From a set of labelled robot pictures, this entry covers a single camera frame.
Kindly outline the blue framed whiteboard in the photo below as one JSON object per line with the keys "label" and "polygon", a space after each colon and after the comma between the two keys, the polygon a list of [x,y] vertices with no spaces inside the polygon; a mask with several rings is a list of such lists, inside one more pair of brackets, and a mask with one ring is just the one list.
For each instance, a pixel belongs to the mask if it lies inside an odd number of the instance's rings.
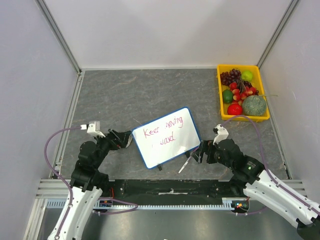
{"label": "blue framed whiteboard", "polygon": [[188,107],[134,128],[132,136],[147,169],[171,161],[201,143]]}

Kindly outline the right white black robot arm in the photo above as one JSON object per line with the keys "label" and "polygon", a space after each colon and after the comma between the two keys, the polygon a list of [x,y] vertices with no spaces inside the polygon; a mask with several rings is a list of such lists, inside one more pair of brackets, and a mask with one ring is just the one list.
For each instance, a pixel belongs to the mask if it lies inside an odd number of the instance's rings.
{"label": "right white black robot arm", "polygon": [[244,194],[259,201],[287,220],[304,240],[320,238],[319,203],[288,186],[259,160],[243,154],[232,139],[219,143],[205,140],[199,148],[186,153],[196,161],[201,161],[204,155],[208,164],[219,163],[231,170],[229,191],[233,196]]}

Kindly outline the white marker pen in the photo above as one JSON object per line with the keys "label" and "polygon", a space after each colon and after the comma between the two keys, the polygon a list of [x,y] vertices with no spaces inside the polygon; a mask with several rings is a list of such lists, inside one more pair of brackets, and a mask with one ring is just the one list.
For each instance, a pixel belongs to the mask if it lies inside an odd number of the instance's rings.
{"label": "white marker pen", "polygon": [[178,171],[178,175],[179,174],[181,174],[181,172],[185,169],[185,167],[187,166],[187,164],[190,162],[190,160],[192,159],[193,157],[192,156],[190,156],[186,161],[185,161],[185,163],[182,165],[182,167],[179,169],[179,171]]}

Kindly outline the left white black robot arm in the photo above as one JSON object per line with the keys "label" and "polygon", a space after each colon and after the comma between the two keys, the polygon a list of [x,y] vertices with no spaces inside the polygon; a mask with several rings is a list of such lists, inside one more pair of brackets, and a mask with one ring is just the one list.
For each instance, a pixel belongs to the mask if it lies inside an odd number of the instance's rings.
{"label": "left white black robot arm", "polygon": [[99,167],[110,151],[127,148],[132,141],[130,131],[108,133],[87,129],[95,141],[80,146],[78,160],[67,182],[55,170],[53,173],[67,186],[68,196],[59,219],[48,236],[50,240],[80,240],[94,205],[110,191],[109,176]]}

